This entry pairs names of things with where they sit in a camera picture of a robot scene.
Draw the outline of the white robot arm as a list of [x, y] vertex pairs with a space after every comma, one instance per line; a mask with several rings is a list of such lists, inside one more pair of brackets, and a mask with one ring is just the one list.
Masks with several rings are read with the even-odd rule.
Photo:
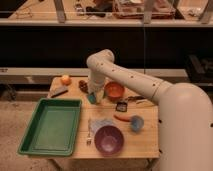
[[110, 78], [158, 106], [160, 171], [213, 171], [213, 103], [201, 88], [120, 67], [108, 49], [90, 55], [87, 66], [91, 93]]

